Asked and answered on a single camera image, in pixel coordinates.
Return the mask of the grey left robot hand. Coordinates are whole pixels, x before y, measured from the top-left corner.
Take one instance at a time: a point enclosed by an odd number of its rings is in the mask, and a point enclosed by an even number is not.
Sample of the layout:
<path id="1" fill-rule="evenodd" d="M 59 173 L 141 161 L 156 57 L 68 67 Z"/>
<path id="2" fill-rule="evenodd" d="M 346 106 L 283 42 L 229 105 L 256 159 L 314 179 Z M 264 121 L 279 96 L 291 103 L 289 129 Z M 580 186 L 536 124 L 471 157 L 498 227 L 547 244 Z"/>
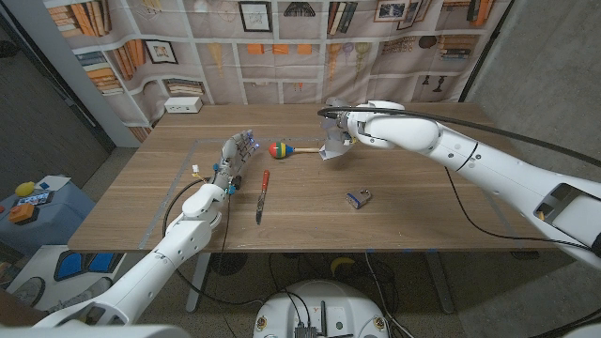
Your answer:
<path id="1" fill-rule="evenodd" d="M 241 131 L 227 139 L 221 156 L 209 181 L 223 189 L 229 187 L 236 177 L 241 177 L 243 169 L 258 149 L 252 130 Z"/>

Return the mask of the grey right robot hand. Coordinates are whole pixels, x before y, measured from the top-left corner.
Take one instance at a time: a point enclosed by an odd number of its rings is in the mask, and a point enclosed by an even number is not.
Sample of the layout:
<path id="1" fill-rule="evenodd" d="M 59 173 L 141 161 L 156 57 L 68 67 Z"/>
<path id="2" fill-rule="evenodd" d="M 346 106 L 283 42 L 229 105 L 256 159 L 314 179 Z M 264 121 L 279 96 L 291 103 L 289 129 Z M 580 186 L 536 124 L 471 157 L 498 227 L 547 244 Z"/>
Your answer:
<path id="1" fill-rule="evenodd" d="M 335 108 L 350 108 L 351 105 L 342 99 L 328 98 L 326 100 L 326 107 Z M 351 146 L 356 140 L 348 132 L 347 127 L 347 111 L 337 111 L 332 113 L 332 117 L 324 116 L 320 123 L 320 127 L 326 131 L 327 139 L 341 143 L 343 146 Z"/>

